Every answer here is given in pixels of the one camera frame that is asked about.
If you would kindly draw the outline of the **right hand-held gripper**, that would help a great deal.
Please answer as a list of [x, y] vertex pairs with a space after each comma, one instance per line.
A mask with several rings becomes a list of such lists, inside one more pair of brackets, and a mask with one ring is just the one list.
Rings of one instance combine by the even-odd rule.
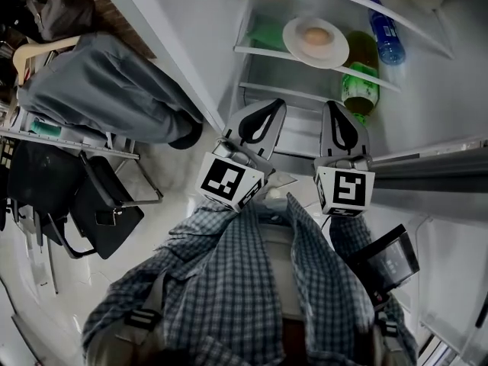
[[323, 110], [320, 156], [313, 162], [322, 212], [356, 217], [370, 206], [374, 173], [366, 128], [344, 106], [327, 101]]

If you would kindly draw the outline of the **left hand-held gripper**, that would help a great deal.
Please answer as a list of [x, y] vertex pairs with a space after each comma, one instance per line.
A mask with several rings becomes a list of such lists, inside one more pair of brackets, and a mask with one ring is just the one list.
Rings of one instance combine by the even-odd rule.
[[196, 190], [227, 209], [242, 211], [275, 172], [270, 158], [286, 113], [285, 101], [275, 98], [233, 114], [213, 151], [205, 153]]

